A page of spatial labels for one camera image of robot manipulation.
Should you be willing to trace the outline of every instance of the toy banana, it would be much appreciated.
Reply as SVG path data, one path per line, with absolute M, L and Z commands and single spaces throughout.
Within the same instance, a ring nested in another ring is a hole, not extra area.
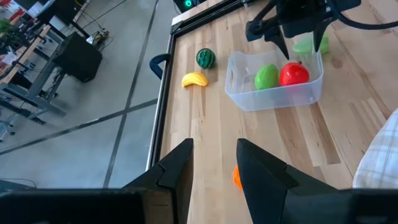
M 182 78 L 182 87 L 186 87 L 191 84 L 196 84 L 200 86 L 207 86 L 209 81 L 206 76 L 200 72 L 191 72 Z

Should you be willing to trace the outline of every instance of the red apple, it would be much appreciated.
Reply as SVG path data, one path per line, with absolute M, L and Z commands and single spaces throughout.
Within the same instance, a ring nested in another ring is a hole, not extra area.
M 300 63 L 288 63 L 280 72 L 280 85 L 295 85 L 308 82 L 310 74 Z

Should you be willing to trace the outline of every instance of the plaid cloth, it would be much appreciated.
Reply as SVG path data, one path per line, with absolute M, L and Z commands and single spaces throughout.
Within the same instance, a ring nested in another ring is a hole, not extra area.
M 398 110 L 373 139 L 355 173 L 354 188 L 398 188 Z

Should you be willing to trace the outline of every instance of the concrete floor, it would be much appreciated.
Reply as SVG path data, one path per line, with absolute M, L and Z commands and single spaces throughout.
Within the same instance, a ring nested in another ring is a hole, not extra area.
M 86 12 L 97 18 L 122 1 L 91 0 Z M 96 78 L 88 83 L 64 79 L 53 104 L 66 117 L 44 114 L 40 118 L 48 122 L 45 126 L 18 119 L 16 135 L 0 143 L 0 178 L 33 180 L 38 188 L 122 187 L 145 171 L 160 87 L 149 60 L 166 52 L 177 15 L 172 0 L 159 0 L 155 7 L 157 1 L 127 0 L 98 19 L 113 41 L 103 50 Z M 83 15 L 78 21 L 82 27 L 92 21 Z M 98 25 L 85 30 L 91 34 Z M 117 113 L 131 107 L 125 119 Z M 80 126 L 113 113 L 111 119 Z

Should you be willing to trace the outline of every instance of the plastic container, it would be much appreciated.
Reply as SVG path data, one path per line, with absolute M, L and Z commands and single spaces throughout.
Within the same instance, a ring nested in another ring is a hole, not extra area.
M 287 60 L 280 50 L 246 55 L 235 52 L 228 61 L 225 92 L 243 111 L 259 111 L 287 106 L 305 106 L 317 102 L 322 95 L 323 65 L 321 53 L 295 55 Z M 257 90 L 254 77 L 265 65 L 273 63 L 279 71 L 289 62 L 301 61 L 310 73 L 308 83 Z

